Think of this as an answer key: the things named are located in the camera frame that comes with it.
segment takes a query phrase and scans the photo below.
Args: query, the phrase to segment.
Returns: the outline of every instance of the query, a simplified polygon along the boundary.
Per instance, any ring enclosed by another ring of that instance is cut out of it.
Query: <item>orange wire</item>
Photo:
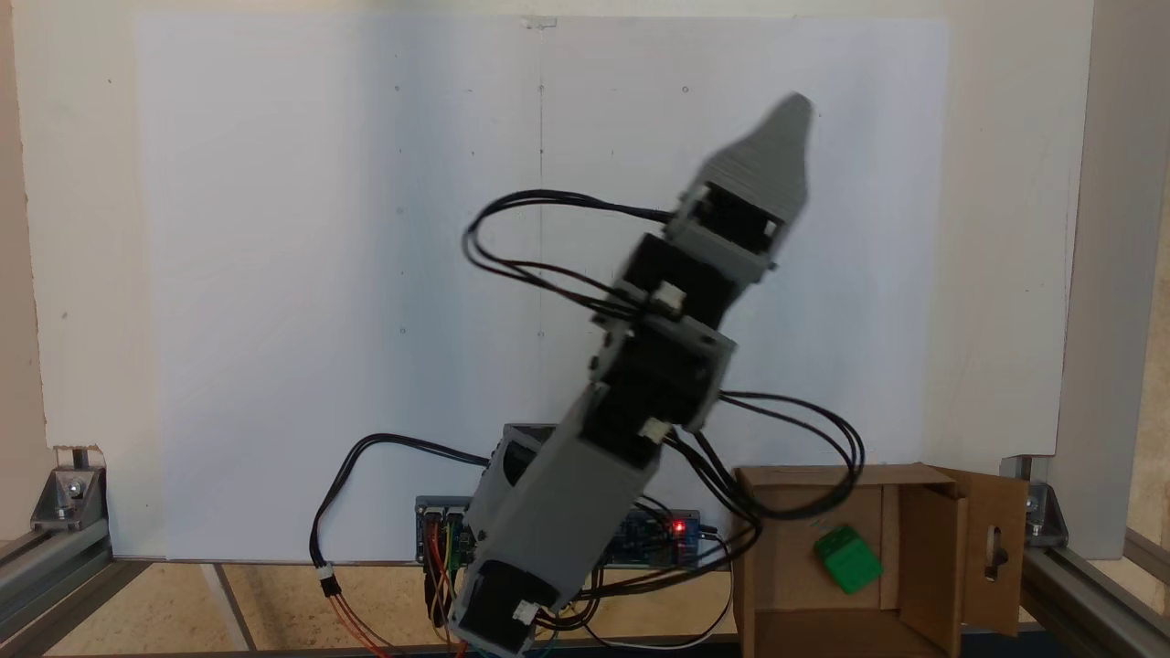
[[[384,647],[390,649],[392,651],[398,651],[398,647],[394,646],[394,644],[392,642],[390,642],[388,639],[386,639],[386,638],[381,637],[380,635],[378,635],[378,632],[374,631],[373,628],[370,626],[370,624],[365,623],[365,621],[362,617],[359,617],[357,612],[353,611],[353,606],[350,605],[350,602],[345,601],[345,595],[344,594],[337,595],[337,602],[342,604],[342,609],[343,610],[345,610],[346,612],[349,612],[350,619],[352,619],[353,623],[360,630],[365,631],[365,636],[366,636],[367,639],[370,639],[371,643],[377,639],[378,642],[381,643],[380,646],[384,646]]]
[[[442,571],[442,582],[447,587],[447,592],[452,598],[454,598],[455,589],[450,587],[450,578],[447,577],[447,563],[439,553],[439,526],[434,527],[434,533],[432,533],[432,535],[431,553],[434,555],[435,564],[438,564],[439,569]],[[439,598],[439,592],[435,592],[435,598]],[[447,653],[450,654],[450,629],[447,628],[447,624],[443,624],[442,630],[447,636]]]
[[[432,540],[438,536],[438,534],[436,534],[438,530],[434,529],[434,525],[431,525],[428,527],[432,529],[432,532],[427,533],[427,544],[431,544]],[[447,635],[439,635],[439,629],[436,626],[434,626],[435,606],[439,605],[439,601],[442,598],[442,596],[441,596],[442,595],[442,581],[440,581],[438,578],[438,576],[435,576],[433,569],[431,570],[431,584],[435,588],[435,596],[434,596],[434,598],[431,599],[431,610],[428,611],[428,615],[431,616],[431,621],[432,621],[431,622],[431,630],[434,631],[435,637],[439,638],[439,642],[446,643],[446,642],[449,642],[450,638]]]
[[[366,636],[365,632],[363,632],[360,628],[357,626],[357,623],[353,622],[353,619],[350,618],[346,612],[344,612],[344,610],[339,606],[339,603],[335,597],[332,596],[329,597],[329,603],[333,606],[333,614],[337,615],[337,619],[342,623],[343,626],[345,626],[345,630],[349,631],[351,636],[353,636],[353,639],[358,640],[358,643],[360,643],[362,646],[364,646],[367,651],[370,651],[378,658],[392,658],[385,651],[381,651],[374,645],[373,640],[370,639],[370,637]]]

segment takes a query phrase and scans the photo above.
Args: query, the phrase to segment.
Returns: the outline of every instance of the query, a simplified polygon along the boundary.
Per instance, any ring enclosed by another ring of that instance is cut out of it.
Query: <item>white backdrop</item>
[[[944,23],[158,14],[138,35],[170,557],[304,558],[367,433],[487,454],[507,421],[558,420],[597,329],[466,263],[470,215],[530,187],[670,207],[791,91],[817,109],[811,201],[725,323],[727,383],[838,410],[872,460],[923,457]],[[493,248],[606,281],[652,228],[564,208],[494,221]],[[835,459],[742,412],[709,433],[729,464]],[[325,551],[410,560],[414,496],[476,479],[371,451]],[[677,459],[651,491],[720,518]]]

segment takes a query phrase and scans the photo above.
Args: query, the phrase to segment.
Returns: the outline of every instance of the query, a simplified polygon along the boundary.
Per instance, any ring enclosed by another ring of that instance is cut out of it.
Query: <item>microcontroller board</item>
[[[418,496],[414,500],[415,561],[422,564],[432,541],[449,569],[475,560],[475,534],[463,525],[472,499],[467,496]],[[631,509],[614,528],[603,555],[610,568],[666,569],[694,567],[700,554],[700,515],[694,509],[646,512]],[[448,558],[447,543],[450,537]]]

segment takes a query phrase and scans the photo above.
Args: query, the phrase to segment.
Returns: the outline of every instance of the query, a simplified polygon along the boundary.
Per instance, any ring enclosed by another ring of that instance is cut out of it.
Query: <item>cardboard flap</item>
[[[760,612],[756,656],[818,658],[935,658],[944,653],[880,610]]]
[[[968,501],[902,487],[900,503],[901,619],[948,656],[958,656]]]
[[[963,622],[1014,636],[1019,631],[1027,482],[940,471],[958,484],[959,495],[968,500]]]
[[[831,487],[845,477],[844,466],[757,466],[739,468],[738,472],[750,487]],[[948,475],[925,464],[874,464],[861,472],[856,486],[950,482],[952,480]]]

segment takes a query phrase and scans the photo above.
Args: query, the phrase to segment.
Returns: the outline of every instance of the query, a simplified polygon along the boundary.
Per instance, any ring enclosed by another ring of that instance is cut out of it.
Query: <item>green block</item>
[[[881,560],[849,526],[820,537],[813,548],[845,594],[853,594],[881,576]]]

